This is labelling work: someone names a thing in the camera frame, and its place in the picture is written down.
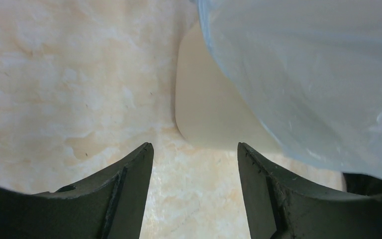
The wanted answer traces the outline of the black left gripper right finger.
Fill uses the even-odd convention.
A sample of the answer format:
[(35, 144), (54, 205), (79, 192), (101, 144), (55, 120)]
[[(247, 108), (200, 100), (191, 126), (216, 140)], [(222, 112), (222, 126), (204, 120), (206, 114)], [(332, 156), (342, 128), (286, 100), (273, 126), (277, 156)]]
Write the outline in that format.
[(382, 180), (344, 174), (346, 191), (305, 179), (238, 144), (253, 239), (382, 239)]

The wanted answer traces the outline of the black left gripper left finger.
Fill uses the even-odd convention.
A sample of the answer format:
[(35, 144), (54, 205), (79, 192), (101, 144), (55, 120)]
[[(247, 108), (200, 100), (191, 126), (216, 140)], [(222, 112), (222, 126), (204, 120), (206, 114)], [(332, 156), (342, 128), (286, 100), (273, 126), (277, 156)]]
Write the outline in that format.
[(153, 157), (152, 144), (144, 143), (53, 193), (0, 187), (0, 239), (139, 238)]

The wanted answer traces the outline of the light blue trash bag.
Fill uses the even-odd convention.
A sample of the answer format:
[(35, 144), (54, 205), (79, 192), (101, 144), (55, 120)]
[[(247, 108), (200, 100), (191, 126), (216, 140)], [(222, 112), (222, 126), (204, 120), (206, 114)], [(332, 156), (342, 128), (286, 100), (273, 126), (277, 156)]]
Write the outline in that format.
[(290, 158), (382, 179), (382, 0), (198, 0), (204, 41)]

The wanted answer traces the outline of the beige plastic trash bin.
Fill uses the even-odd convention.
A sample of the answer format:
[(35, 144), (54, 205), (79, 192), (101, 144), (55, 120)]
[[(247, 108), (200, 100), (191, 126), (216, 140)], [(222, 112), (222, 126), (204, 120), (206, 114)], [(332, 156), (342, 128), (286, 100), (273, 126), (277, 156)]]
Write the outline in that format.
[(179, 47), (175, 120), (182, 136), (195, 147), (236, 151), (242, 142), (260, 153), (282, 152), (215, 63), (199, 22)]

